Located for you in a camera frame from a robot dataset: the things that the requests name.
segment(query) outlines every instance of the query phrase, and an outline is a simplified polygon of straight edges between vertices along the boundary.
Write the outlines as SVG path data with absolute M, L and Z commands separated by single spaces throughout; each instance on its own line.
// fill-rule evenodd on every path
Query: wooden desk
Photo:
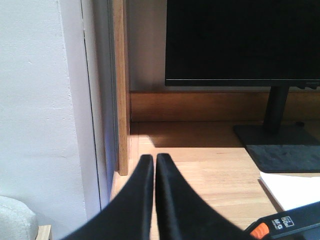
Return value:
M 320 139 L 319 123 L 308 122 L 305 127 Z M 129 176 L 140 155 L 152 154 L 156 159 L 157 153 L 169 153 L 193 189 L 212 208 L 245 229 L 277 211 L 258 182 L 260 171 L 232 130 L 235 124 L 239 122 L 133 123 Z M 113 195 L 127 179 L 116 174 Z M 155 211 L 150 239 L 159 239 Z

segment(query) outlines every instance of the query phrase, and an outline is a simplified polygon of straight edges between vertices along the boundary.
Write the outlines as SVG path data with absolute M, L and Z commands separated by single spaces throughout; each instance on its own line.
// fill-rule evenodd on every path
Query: white paper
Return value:
M 320 201 L 320 177 L 260 173 L 261 180 L 280 207 L 287 211 Z

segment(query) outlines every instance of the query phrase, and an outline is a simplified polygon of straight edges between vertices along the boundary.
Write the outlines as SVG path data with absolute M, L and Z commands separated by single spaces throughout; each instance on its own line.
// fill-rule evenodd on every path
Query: wooden frame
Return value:
M 128 77 L 126 0 L 113 0 L 116 100 L 118 119 L 118 171 L 128 174 L 130 151 L 130 95 Z
M 38 235 L 35 240 L 53 240 L 51 234 L 51 225 L 39 226 Z

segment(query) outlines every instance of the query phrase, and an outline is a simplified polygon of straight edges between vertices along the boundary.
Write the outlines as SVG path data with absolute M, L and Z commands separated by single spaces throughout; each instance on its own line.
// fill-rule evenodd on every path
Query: wooden edge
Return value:
M 128 77 L 126 0 L 113 0 L 114 53 L 118 119 L 118 171 L 128 174 L 130 152 L 130 94 Z
M 262 121 L 268 96 L 268 92 L 131 92 L 131 121 Z M 320 120 L 320 92 L 290 92 L 283 119 Z
M 39 226 L 38 235 L 35 240 L 53 240 L 51 233 L 51 225 Z

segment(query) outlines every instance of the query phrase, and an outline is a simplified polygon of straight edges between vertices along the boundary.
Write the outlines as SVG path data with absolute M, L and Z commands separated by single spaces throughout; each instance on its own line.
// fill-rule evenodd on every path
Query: black device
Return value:
M 263 126 L 234 131 L 263 172 L 320 171 L 320 142 L 281 127 L 289 87 L 320 86 L 320 1 L 167 0 L 165 51 L 166 86 L 271 87 Z
M 259 240 L 320 240 L 320 201 L 262 217 L 245 232 Z

